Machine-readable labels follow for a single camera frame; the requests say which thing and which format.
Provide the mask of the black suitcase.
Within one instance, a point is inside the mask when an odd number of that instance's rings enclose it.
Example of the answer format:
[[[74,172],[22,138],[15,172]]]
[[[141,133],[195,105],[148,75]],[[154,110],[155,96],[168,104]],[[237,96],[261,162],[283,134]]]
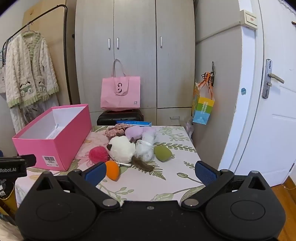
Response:
[[[139,109],[124,111],[104,111],[97,119],[98,126],[113,126],[116,121],[143,121],[144,116]]]

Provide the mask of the pink cardboard shoe box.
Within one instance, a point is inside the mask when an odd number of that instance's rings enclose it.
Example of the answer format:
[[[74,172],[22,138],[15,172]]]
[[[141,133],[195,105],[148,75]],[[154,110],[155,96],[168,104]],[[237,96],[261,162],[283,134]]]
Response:
[[[55,106],[13,138],[17,153],[33,154],[35,168],[67,171],[92,129],[88,104]]]

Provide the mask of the pink tote bag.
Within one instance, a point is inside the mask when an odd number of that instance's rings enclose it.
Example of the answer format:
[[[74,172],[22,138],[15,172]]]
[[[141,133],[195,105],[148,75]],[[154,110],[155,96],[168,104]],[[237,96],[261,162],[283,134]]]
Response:
[[[116,62],[120,63],[123,76],[116,77]],[[113,62],[111,77],[102,79],[100,108],[105,111],[140,109],[140,77],[127,76],[118,59]]]

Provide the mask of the pink mesh bath puff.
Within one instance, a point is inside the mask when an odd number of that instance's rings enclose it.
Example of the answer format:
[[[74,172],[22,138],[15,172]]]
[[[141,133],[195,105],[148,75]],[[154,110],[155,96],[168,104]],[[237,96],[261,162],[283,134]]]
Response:
[[[109,160],[109,155],[104,146],[97,146],[89,151],[89,159],[97,164],[99,162],[107,162]]]

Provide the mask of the colourful paper gift bag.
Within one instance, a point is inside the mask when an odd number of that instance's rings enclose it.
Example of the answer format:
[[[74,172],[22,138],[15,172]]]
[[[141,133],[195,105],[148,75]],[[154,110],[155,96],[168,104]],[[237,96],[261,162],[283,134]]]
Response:
[[[214,106],[215,98],[211,73],[205,72],[201,76],[203,80],[201,82],[195,82],[194,86],[192,118],[193,123],[206,125]]]

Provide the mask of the grey wardrobe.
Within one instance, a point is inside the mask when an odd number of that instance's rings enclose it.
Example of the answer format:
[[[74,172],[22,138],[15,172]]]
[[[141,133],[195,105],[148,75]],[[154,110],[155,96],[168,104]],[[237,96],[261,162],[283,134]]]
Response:
[[[75,54],[79,96],[91,121],[102,114],[102,79],[140,77],[146,121],[177,126],[191,114],[195,72],[192,1],[78,1]]]

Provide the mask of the purple plush toy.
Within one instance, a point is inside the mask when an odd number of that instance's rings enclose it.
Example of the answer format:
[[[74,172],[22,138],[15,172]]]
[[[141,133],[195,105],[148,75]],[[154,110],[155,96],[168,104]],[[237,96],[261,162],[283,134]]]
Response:
[[[139,140],[144,133],[156,133],[156,129],[151,126],[131,126],[125,130],[125,136],[131,140]]]

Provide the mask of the orange makeup sponge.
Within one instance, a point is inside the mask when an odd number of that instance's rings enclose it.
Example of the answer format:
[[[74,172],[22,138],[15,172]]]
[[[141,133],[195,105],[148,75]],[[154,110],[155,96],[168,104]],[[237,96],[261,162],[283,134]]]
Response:
[[[115,161],[109,160],[106,163],[106,175],[112,181],[117,181],[120,175],[120,169]]]

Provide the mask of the white panda plush ball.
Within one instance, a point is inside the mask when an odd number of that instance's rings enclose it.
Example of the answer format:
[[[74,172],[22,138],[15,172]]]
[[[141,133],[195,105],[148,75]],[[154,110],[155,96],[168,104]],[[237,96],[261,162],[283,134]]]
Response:
[[[130,142],[126,136],[112,138],[106,146],[109,156],[117,162],[130,163],[135,154],[135,143]]]

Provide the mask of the green makeup sponge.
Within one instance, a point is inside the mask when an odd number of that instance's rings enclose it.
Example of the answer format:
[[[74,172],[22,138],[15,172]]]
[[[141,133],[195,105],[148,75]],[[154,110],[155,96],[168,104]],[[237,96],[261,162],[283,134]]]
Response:
[[[154,155],[161,162],[166,162],[171,159],[172,153],[166,146],[155,146]]]

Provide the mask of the black clothes rack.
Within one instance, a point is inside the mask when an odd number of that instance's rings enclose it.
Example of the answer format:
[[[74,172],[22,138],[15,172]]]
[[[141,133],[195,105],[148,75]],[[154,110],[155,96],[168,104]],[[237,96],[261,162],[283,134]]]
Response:
[[[1,48],[28,28],[45,37],[59,85],[60,105],[79,103],[75,62],[76,1],[16,1],[1,15]]]

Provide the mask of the blue wet wipes pack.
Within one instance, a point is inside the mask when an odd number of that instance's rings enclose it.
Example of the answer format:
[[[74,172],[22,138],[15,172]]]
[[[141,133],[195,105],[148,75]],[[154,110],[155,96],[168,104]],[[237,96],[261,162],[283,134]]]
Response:
[[[127,124],[132,126],[152,126],[152,122],[148,122],[148,121],[117,120],[116,123]]]

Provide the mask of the cream green knit cardigan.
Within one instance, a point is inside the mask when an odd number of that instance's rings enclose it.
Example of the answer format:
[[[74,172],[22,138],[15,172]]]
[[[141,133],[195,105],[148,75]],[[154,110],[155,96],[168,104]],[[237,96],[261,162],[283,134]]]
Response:
[[[6,102],[15,132],[51,107],[58,106],[59,86],[45,37],[24,32],[6,52]]]

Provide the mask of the floral tablecloth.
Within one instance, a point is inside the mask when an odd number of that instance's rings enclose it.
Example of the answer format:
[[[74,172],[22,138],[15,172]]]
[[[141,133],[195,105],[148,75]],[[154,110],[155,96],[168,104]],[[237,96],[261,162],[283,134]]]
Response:
[[[155,146],[166,146],[172,157],[166,162],[159,161],[154,155],[148,162],[139,159],[131,166],[119,165],[117,181],[107,176],[96,186],[120,204],[124,201],[169,201],[181,202],[197,193],[205,186],[195,175],[195,164],[200,160],[188,134],[181,126],[154,126]],[[66,175],[74,169],[82,171],[94,165],[89,159],[89,151],[97,146],[106,146],[106,126],[94,126],[70,168],[65,171],[51,171],[54,176]],[[28,168],[27,177],[16,180],[16,203],[19,206],[29,189],[44,169]]]

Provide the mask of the white mesh bag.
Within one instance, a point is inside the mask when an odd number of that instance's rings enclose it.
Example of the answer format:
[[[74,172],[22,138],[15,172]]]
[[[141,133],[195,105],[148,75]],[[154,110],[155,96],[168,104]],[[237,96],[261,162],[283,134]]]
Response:
[[[143,162],[150,161],[154,156],[154,133],[145,132],[142,134],[142,139],[135,144],[135,156]]]

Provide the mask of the white door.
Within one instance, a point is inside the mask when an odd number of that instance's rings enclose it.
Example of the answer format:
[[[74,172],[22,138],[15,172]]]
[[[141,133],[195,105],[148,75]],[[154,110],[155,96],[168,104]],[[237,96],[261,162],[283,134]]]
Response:
[[[237,175],[262,173],[270,186],[295,169],[295,10],[285,1],[240,1],[257,28],[242,28],[242,69],[233,124],[219,164]],[[265,62],[273,62],[268,99]]]

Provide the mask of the pink floral fabric scrunchie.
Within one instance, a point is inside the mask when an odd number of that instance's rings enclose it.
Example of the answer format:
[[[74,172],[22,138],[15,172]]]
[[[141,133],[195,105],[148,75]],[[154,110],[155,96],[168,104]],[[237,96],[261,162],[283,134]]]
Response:
[[[125,130],[132,125],[128,125],[125,123],[118,123],[115,126],[108,127],[105,131],[105,135],[110,140],[114,137],[120,137],[125,135]]]

